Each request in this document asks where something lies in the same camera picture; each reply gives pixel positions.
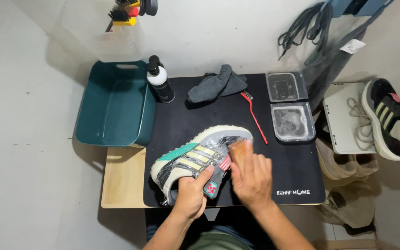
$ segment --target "sneaker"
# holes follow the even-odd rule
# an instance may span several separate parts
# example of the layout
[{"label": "sneaker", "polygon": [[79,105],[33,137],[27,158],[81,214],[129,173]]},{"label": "sneaker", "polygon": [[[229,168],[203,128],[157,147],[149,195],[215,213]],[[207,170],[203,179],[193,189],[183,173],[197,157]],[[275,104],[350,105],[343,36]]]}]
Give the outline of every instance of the sneaker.
[{"label": "sneaker", "polygon": [[368,176],[379,169],[375,154],[352,154],[350,157],[352,162],[356,165],[356,173],[354,176],[358,178]]},{"label": "sneaker", "polygon": [[320,164],[320,168],[328,178],[336,181],[356,173],[356,166],[349,154],[336,154],[328,144],[320,139],[316,139],[316,146],[317,153],[323,162]]},{"label": "sneaker", "polygon": [[400,98],[390,82],[383,78],[369,82],[362,93],[362,106],[371,118],[377,152],[400,161]]},{"label": "sneaker", "polygon": [[165,200],[161,204],[173,206],[177,198],[176,181],[182,177],[197,178],[210,165],[215,167],[214,174],[203,192],[211,199],[216,198],[225,171],[231,164],[228,146],[246,139],[253,139],[247,129],[219,125],[208,128],[186,145],[159,158],[152,165],[151,177],[164,193]]}]

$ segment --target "microfiber towel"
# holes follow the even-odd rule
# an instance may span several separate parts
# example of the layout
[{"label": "microfiber towel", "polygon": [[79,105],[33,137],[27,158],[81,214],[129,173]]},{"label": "microfiber towel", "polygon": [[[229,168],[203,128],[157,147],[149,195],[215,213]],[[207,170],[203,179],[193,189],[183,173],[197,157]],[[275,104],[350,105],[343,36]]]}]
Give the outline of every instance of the microfiber towel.
[{"label": "microfiber towel", "polygon": [[225,64],[222,65],[218,75],[207,76],[192,88],[187,98],[192,103],[199,103],[235,94],[248,87],[246,80],[246,77],[237,75],[230,65]]}]

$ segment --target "black mat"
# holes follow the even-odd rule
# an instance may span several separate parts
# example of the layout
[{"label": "black mat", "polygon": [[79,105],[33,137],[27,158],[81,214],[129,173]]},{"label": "black mat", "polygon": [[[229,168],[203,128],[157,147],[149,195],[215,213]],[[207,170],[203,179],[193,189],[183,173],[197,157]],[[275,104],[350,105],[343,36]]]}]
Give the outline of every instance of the black mat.
[{"label": "black mat", "polygon": [[[264,74],[245,75],[248,92],[254,97],[253,112],[268,140],[262,136],[249,111],[249,103],[240,94],[221,97],[215,102],[188,109],[185,100],[188,91],[197,85],[200,77],[171,78],[175,91],[172,103],[157,103],[151,141],[146,148],[144,173],[144,203],[160,206],[163,193],[151,179],[151,166],[163,154],[185,145],[198,133],[215,125],[235,125],[248,129],[254,137],[254,151],[272,159],[272,197],[278,205],[317,204],[325,200],[325,190],[314,141],[306,144],[281,144],[274,135],[270,101]],[[232,191],[230,172],[225,176],[219,195],[208,200],[209,206],[240,205]],[[291,191],[277,194],[277,191]],[[309,194],[292,191],[309,190]]]}]

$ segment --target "red brush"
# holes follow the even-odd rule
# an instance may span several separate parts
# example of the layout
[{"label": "red brush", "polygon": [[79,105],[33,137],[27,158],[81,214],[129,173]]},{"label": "red brush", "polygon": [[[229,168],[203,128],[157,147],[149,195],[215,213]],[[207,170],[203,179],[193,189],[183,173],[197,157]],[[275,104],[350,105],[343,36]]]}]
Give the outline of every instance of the red brush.
[{"label": "red brush", "polygon": [[263,140],[265,141],[265,144],[268,144],[268,141],[266,140],[266,137],[263,134],[262,129],[260,128],[259,123],[257,122],[257,119],[256,119],[256,117],[254,116],[254,113],[253,113],[253,99],[254,99],[253,96],[250,95],[246,91],[243,91],[240,94],[249,102],[249,110],[251,111],[251,114],[253,115],[254,121],[256,122],[257,127],[259,128],[260,134],[262,134],[262,137],[263,137]]}]

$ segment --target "adidas sneaker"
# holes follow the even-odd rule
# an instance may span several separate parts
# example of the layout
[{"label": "adidas sneaker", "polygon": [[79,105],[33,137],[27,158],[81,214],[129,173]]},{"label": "adidas sneaker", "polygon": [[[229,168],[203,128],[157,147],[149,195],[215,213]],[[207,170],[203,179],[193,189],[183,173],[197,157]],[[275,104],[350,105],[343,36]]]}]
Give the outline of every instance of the adidas sneaker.
[{"label": "adidas sneaker", "polygon": [[165,200],[161,204],[173,206],[177,197],[176,181],[182,177],[197,178],[210,165],[215,167],[214,174],[203,192],[216,198],[225,171],[231,164],[228,146],[246,139],[253,139],[247,129],[219,125],[206,129],[186,145],[159,158],[152,165],[151,177],[164,193]]},{"label": "adidas sneaker", "polygon": [[377,152],[400,161],[400,98],[390,82],[383,78],[369,82],[362,93],[362,106],[372,121]]}]

